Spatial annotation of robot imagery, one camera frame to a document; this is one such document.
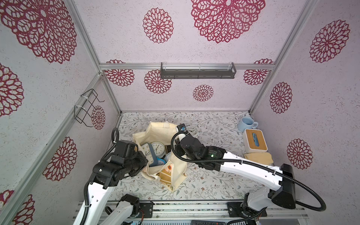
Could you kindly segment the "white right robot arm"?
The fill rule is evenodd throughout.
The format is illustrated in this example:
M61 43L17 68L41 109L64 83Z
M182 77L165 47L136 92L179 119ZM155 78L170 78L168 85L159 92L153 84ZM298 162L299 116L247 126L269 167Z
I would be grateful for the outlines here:
M178 159L195 163L202 169L233 173L262 184L263 188L244 196L244 215L272 205L285 209L296 207L293 169L287 164L281 167L258 164L222 148L204 146L197 138L184 132L172 137L171 149Z

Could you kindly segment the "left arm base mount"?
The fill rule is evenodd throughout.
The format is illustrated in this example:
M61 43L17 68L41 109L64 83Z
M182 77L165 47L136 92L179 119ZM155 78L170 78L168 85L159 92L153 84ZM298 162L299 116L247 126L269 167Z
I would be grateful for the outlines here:
M154 202L140 202L138 213L134 216L130 216L127 218L127 220L140 220L143 219L149 219L153 217L154 212Z

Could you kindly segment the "bright blue round alarm clock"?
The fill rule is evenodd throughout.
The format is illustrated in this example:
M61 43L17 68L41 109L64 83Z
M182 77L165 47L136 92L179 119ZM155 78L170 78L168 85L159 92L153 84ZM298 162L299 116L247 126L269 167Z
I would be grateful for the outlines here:
M157 165L162 166L165 165L167 162L161 158L157 158Z

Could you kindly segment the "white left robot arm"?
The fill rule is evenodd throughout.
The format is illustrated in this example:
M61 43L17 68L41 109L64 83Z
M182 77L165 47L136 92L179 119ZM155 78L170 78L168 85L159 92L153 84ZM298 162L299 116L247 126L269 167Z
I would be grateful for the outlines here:
M74 224L97 225L119 181L137 176L147 164L147 158L136 143L117 141L110 152L93 167L84 186L84 202Z

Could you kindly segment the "dark blue square alarm clock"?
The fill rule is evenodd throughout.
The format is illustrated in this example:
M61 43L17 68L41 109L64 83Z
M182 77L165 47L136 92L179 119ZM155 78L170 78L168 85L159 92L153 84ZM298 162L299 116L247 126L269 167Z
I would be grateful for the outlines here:
M142 145L141 151L148 160L149 167L155 167L158 165L158 159L151 143L145 143Z

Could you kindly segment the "light blue square alarm clock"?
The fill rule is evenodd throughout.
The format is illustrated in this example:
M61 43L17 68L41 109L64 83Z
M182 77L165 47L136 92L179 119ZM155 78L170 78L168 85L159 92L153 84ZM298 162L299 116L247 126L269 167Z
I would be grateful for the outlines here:
M156 157L163 158L166 154L166 148L161 142L152 142L151 143Z

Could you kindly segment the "white round alarm clock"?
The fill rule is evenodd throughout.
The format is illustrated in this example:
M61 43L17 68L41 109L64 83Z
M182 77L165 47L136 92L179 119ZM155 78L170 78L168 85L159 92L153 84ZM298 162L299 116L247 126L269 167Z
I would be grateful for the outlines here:
M198 128L196 126L192 126L192 125L187 126L187 131L194 137L197 136L199 133Z

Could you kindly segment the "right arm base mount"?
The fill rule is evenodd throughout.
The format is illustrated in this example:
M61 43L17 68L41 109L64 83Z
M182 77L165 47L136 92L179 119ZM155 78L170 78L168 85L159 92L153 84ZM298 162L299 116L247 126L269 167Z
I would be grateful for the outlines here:
M253 210L243 205L243 202L227 202L229 217L231 218L247 218L256 215L259 211Z

